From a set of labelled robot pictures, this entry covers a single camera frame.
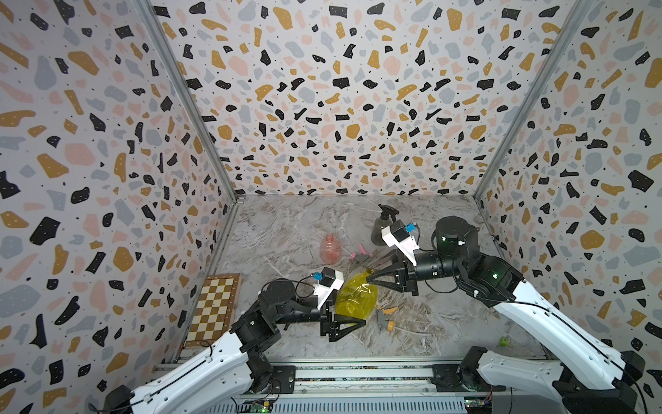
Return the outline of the aluminium corner post right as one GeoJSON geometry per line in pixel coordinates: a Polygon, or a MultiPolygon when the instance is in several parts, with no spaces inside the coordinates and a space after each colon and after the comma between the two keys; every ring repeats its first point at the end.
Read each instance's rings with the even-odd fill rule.
{"type": "Polygon", "coordinates": [[[510,127],[507,129],[506,134],[503,138],[503,141],[499,145],[498,149],[494,152],[494,157],[487,168],[484,177],[482,177],[477,190],[475,191],[473,198],[476,202],[486,195],[488,187],[491,184],[491,180],[495,177],[500,167],[500,164],[507,158],[508,150],[511,148],[515,139],[517,138],[520,129],[524,126],[529,112],[533,110],[535,103],[542,96],[544,91],[546,91],[546,84],[550,81],[553,76],[557,65],[560,63],[561,58],[564,56],[564,53],[567,51],[567,48],[572,42],[572,38],[579,31],[581,23],[584,21],[585,17],[588,15],[591,9],[590,0],[577,0],[572,5],[567,18],[565,19],[563,28],[560,31],[560,34],[557,37],[557,40],[551,47],[548,58],[543,62],[541,70],[535,76],[534,81],[531,84],[529,92],[522,100],[522,104],[519,109],[515,112],[510,127]]]}

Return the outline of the wooden chessboard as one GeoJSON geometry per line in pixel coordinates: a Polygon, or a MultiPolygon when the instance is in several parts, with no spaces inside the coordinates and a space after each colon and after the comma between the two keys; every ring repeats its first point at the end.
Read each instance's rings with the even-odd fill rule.
{"type": "Polygon", "coordinates": [[[229,329],[240,288],[239,274],[218,274],[206,279],[184,342],[186,348],[214,343],[229,329]]]}

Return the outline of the orange grey spray nozzle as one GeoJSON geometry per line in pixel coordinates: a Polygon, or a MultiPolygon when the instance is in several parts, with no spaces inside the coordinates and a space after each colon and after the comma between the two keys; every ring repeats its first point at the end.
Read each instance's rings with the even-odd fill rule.
{"type": "Polygon", "coordinates": [[[381,331],[394,332],[396,330],[396,324],[393,320],[390,319],[390,316],[392,316],[397,310],[398,310],[397,306],[391,308],[384,308],[381,305],[377,306],[376,308],[377,325],[379,326],[379,329],[381,329],[381,331]]]}

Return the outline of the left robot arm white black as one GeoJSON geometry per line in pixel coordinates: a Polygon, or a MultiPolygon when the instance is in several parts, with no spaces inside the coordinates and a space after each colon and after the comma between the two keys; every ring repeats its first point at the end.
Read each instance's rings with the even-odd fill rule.
{"type": "Polygon", "coordinates": [[[336,342],[365,326],[365,320],[335,315],[333,301],[321,306],[298,298],[296,284],[276,279],[229,331],[176,369],[134,390],[119,386],[109,393],[103,413],[201,413],[243,393],[267,390],[273,366],[265,357],[281,338],[281,324],[318,323],[322,336],[336,342]]]}

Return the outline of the smoky grey spray bottle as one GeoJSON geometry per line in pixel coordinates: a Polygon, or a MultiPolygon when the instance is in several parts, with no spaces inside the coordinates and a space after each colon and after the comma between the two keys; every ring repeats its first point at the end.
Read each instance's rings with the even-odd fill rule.
{"type": "Polygon", "coordinates": [[[371,233],[371,242],[377,247],[384,247],[386,245],[383,236],[382,230],[388,228],[392,224],[392,220],[389,217],[382,218],[378,217],[372,226],[371,233]]]}

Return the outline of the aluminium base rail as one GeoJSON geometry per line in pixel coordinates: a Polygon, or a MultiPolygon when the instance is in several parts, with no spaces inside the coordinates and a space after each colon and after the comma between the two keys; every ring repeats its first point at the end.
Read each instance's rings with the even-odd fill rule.
{"type": "Polygon", "coordinates": [[[514,386],[460,386],[459,360],[421,357],[283,358],[265,388],[210,413],[564,413],[514,386]]]}

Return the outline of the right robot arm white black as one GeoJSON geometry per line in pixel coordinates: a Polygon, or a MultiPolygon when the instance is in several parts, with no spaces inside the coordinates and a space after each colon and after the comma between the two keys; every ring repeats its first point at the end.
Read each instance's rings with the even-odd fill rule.
{"type": "Polygon", "coordinates": [[[392,262],[368,276],[369,284],[417,296],[419,283],[450,278],[458,290],[517,323],[554,356],[531,361],[474,346],[452,376],[456,386],[515,388],[560,403],[570,413],[633,413],[644,400],[637,383],[643,358],[596,339],[508,262],[482,253],[476,227],[461,217],[440,219],[431,250],[420,249],[411,234],[416,228],[396,220],[381,230],[392,262]]]}

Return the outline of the yellow spray bottle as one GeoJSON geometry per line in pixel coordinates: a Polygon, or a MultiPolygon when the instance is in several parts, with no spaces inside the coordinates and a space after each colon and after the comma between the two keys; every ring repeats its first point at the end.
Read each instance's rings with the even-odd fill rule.
{"type": "Polygon", "coordinates": [[[356,274],[344,283],[335,304],[335,312],[338,315],[369,319],[379,297],[378,287],[367,282],[371,274],[371,271],[356,274]]]}

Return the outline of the pink spray nozzle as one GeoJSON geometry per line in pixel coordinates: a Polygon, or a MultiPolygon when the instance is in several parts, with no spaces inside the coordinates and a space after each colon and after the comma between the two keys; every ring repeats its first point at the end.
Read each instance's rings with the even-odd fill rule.
{"type": "Polygon", "coordinates": [[[362,244],[359,245],[359,250],[351,253],[350,260],[355,262],[364,262],[372,258],[372,253],[369,252],[362,244]]]}

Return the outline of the aluminium corner post left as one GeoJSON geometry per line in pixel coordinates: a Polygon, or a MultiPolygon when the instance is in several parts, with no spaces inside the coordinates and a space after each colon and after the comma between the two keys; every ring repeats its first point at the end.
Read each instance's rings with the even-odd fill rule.
{"type": "Polygon", "coordinates": [[[210,164],[214,167],[215,173],[220,180],[223,193],[229,199],[229,203],[235,205],[238,197],[230,183],[229,177],[222,165],[222,161],[215,149],[214,143],[210,138],[210,133],[208,129],[205,128],[203,117],[191,96],[185,77],[179,71],[177,60],[175,59],[170,44],[167,41],[167,36],[160,26],[157,15],[153,10],[153,5],[148,0],[136,0],[134,1],[134,4],[136,5],[138,15],[146,26],[146,31],[148,32],[150,39],[153,41],[154,49],[160,55],[165,71],[168,73],[168,76],[172,81],[172,86],[181,99],[184,110],[191,120],[195,131],[198,133],[198,137],[202,142],[205,152],[208,157],[210,157],[210,164]]]}

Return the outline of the black spray nozzle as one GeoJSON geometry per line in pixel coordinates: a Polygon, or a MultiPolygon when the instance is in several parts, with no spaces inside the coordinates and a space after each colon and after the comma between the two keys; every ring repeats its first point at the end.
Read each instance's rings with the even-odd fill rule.
{"type": "Polygon", "coordinates": [[[399,210],[390,205],[379,204],[379,209],[381,210],[379,220],[384,226],[389,226],[396,222],[398,215],[400,214],[399,210]]]}

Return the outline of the pink spray bottle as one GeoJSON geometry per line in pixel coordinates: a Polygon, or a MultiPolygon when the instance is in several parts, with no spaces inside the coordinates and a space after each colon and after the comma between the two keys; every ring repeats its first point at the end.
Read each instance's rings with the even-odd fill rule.
{"type": "Polygon", "coordinates": [[[327,234],[322,240],[319,255],[323,263],[336,264],[342,256],[340,241],[333,234],[327,234]]]}

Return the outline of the aluminium corner post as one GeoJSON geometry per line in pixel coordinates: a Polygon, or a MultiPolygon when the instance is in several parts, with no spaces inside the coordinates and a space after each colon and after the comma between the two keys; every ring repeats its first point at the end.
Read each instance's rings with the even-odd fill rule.
{"type": "Polygon", "coordinates": [[[150,39],[153,41],[154,49],[160,55],[165,71],[168,73],[168,76],[172,81],[172,86],[181,99],[184,110],[191,120],[195,131],[198,133],[198,137],[202,142],[205,152],[208,157],[210,157],[210,164],[214,167],[215,173],[220,180],[223,193],[229,199],[229,203],[235,205],[238,197],[230,183],[229,177],[222,165],[222,161],[215,149],[214,143],[210,138],[210,133],[208,129],[205,128],[203,117],[191,96],[185,77],[179,71],[177,60],[175,59],[170,44],[167,41],[167,36],[160,26],[157,15],[153,10],[153,5],[148,0],[136,0],[134,1],[134,4],[136,5],[138,15],[146,26],[146,31],[148,32],[150,39]]]}
{"type": "Polygon", "coordinates": [[[522,100],[522,104],[519,109],[515,112],[510,127],[507,129],[506,134],[503,138],[503,141],[499,145],[498,149],[494,152],[494,157],[487,168],[484,177],[482,177],[477,190],[475,191],[473,198],[476,202],[486,195],[488,187],[491,184],[491,180],[495,177],[500,167],[500,164],[507,158],[508,150],[511,148],[515,139],[517,138],[520,129],[524,126],[529,112],[533,110],[535,103],[542,96],[544,91],[546,91],[546,84],[550,81],[553,76],[557,65],[560,63],[561,58],[564,56],[564,53],[567,51],[567,48],[572,42],[572,38],[579,31],[581,23],[584,21],[585,17],[588,15],[591,9],[590,0],[577,0],[572,5],[567,18],[565,19],[563,28],[560,31],[560,34],[557,37],[557,40],[551,47],[548,58],[543,62],[541,70],[535,76],[534,81],[531,84],[529,92],[522,100]]]}

